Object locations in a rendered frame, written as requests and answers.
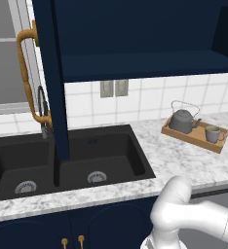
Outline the grey mug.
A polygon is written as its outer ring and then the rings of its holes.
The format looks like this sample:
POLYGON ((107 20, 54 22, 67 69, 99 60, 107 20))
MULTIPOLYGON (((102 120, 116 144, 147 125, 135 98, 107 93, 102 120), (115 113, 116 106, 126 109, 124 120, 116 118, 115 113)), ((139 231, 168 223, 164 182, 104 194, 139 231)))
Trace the grey mug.
POLYGON ((225 133, 218 126, 209 125, 206 127, 206 139, 210 143, 217 143, 225 140, 225 133))

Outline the grey dishwasher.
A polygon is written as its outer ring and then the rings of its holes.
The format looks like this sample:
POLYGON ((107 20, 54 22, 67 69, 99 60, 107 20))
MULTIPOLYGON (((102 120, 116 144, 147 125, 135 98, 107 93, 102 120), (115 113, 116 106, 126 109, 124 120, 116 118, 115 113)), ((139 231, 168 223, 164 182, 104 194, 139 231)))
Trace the grey dishwasher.
MULTIPOLYGON (((199 203, 204 200, 214 202, 228 208, 228 193, 192 198, 191 203, 199 203)), ((180 230, 180 240, 187 249, 228 249, 228 242, 224 242, 209 234, 196 230, 180 230)))

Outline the dark grey sink tap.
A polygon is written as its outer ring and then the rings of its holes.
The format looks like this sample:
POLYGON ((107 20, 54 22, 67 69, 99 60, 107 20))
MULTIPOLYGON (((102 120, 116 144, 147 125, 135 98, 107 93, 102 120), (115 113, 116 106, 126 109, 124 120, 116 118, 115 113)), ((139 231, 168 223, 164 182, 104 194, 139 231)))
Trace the dark grey sink tap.
MULTIPOLYGON (((38 109, 39 115, 41 117, 45 117, 48 115, 48 102, 45 98, 45 93, 41 86, 38 87, 38 109)), ((41 131, 44 139, 47 139, 53 133, 48 123, 41 123, 41 131)))

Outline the window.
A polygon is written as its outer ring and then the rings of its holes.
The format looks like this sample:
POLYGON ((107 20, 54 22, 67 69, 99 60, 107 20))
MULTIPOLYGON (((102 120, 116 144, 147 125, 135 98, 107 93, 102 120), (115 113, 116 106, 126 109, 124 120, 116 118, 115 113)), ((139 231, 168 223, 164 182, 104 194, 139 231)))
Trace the window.
POLYGON ((0 115, 29 112, 17 36, 31 27, 27 0, 0 0, 0 115))

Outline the navy base cupboard door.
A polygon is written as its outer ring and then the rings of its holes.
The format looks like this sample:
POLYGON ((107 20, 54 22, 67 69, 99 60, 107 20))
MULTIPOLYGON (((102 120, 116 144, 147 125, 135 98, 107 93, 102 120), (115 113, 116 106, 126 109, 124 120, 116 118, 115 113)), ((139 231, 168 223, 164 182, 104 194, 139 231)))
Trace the navy base cupboard door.
POLYGON ((83 235, 84 249, 140 249, 152 230, 150 212, 155 196, 69 211, 75 249, 83 235))
POLYGON ((0 222, 0 249, 74 249, 65 212, 0 222))

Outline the wooden tray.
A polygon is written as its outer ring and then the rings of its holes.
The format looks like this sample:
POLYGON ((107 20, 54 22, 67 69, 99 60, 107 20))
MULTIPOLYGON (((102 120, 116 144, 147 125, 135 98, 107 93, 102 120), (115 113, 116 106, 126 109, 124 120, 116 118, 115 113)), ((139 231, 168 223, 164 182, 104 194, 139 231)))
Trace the wooden tray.
POLYGON ((206 139, 206 127, 209 126, 209 124, 205 122, 200 122, 200 125, 197 128, 194 128, 189 134, 185 134, 170 129, 169 128, 170 121, 171 118, 168 118, 165 124, 162 126, 161 132, 164 133, 165 135, 213 151, 218 154, 221 153, 222 148, 226 142, 226 138, 228 136, 228 129, 221 127, 220 128, 221 134, 219 135, 219 141, 217 141, 216 143, 210 143, 206 139))

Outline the black double sink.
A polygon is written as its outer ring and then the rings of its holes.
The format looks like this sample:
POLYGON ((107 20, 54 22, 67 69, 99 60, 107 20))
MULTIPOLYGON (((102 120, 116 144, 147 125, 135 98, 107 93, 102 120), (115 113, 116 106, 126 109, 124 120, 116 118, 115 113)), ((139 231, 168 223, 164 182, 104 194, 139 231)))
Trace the black double sink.
POLYGON ((55 139, 41 134, 0 137, 0 200, 79 190, 155 176, 133 129, 128 124, 68 132, 70 159, 59 160, 55 139), (107 180, 89 183, 102 171, 107 180), (37 184, 35 192, 16 194, 23 181, 37 184))

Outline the grey sink drain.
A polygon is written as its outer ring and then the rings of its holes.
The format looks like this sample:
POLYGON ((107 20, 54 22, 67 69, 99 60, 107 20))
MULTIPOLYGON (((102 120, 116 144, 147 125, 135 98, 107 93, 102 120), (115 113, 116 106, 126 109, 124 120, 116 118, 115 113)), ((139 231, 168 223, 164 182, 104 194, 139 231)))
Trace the grey sink drain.
POLYGON ((33 181, 23 181, 16 186, 15 193, 16 194, 24 194, 35 192, 37 189, 37 184, 33 181))
POLYGON ((107 180, 107 176, 102 171, 94 171, 88 175, 88 182, 89 183, 98 183, 107 180))

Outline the grey wall socket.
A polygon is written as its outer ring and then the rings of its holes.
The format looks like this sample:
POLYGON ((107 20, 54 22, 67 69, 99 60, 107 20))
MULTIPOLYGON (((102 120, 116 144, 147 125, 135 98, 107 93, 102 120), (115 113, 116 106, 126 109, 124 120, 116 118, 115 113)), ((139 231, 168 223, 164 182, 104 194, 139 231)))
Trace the grey wall socket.
POLYGON ((100 97, 112 97, 114 95, 114 82, 101 81, 100 82, 100 97))
POLYGON ((115 82, 115 95, 116 96, 127 96, 129 91, 128 80, 117 80, 115 82))

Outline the grey kettle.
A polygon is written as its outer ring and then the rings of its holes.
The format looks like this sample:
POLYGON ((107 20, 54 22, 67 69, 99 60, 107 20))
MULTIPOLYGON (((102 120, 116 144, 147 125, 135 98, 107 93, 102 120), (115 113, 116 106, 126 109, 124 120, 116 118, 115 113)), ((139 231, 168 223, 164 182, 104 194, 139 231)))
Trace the grey kettle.
POLYGON ((194 123, 194 116, 185 109, 174 110, 172 106, 172 115, 169 122, 169 128, 172 130, 179 131, 181 133, 189 134, 194 128, 197 128, 201 122, 201 119, 196 120, 194 123))

